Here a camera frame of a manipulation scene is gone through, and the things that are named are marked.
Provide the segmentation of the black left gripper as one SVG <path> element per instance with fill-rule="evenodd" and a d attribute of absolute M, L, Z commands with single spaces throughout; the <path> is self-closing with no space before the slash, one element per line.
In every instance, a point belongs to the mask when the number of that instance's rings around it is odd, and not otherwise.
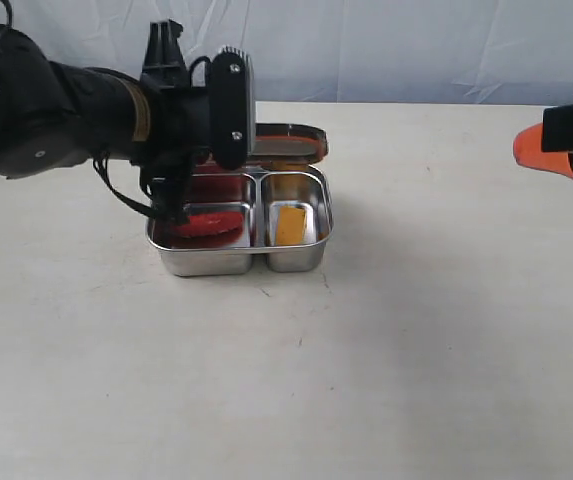
<path fill-rule="evenodd" d="M 197 66 L 187 65 L 174 20 L 150 24 L 140 83 L 149 95 L 151 131 L 140 165 L 139 185 L 150 200 L 150 216 L 175 225 L 188 222 L 186 192 L 198 166 L 211 159 L 208 147 L 206 90 L 193 84 Z"/>

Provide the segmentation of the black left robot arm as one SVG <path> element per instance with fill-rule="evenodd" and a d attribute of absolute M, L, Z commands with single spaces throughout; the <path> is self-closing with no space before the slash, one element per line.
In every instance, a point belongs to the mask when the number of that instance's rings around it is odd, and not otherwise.
<path fill-rule="evenodd" d="M 198 117 L 205 91 L 181 54 L 181 26 L 150 27 L 139 78 L 49 60 L 26 34 L 0 24 L 0 176 L 21 179 L 91 162 L 102 179 L 110 159 L 139 171 L 151 219 L 186 222 L 183 202 L 207 146 Z"/>

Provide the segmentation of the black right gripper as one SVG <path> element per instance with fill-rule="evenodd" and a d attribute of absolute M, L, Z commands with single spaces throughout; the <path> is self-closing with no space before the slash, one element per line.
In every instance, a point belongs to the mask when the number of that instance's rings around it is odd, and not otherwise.
<path fill-rule="evenodd" d="M 543 125 L 532 125 L 515 137 L 516 163 L 573 180 L 573 104 L 545 109 L 542 120 Z"/>

